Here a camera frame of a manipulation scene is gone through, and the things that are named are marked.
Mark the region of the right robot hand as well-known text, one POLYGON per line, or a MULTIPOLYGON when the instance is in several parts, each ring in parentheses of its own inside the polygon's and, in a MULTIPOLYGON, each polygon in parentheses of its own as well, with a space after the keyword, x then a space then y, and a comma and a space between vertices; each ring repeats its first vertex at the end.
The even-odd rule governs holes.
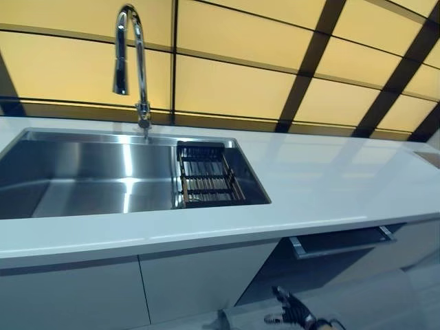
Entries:
POLYGON ((299 325, 303 329, 317 329, 317 318, 295 295, 280 286, 273 286, 272 293, 281 303, 283 311, 267 314, 263 319, 266 324, 291 324, 299 325))

